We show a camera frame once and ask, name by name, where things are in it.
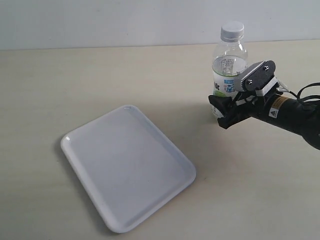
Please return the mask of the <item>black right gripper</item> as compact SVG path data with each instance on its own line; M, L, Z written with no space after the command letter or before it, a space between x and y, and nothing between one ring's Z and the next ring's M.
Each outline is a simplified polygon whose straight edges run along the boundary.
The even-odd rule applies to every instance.
M249 96L248 92L238 93L235 99L232 97L221 97L209 95L208 100L211 104L213 115L218 118L217 122L223 129L240 123L250 117L256 117L261 114L278 91L272 88L265 96Z

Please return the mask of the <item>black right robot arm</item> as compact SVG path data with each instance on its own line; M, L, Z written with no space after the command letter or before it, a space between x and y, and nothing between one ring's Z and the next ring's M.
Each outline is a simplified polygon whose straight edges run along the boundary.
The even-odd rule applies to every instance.
M320 149L320 102L306 102L284 96L271 90L264 96L239 92L235 98L208 96L221 117L218 125L223 129L254 118L301 136L313 148Z

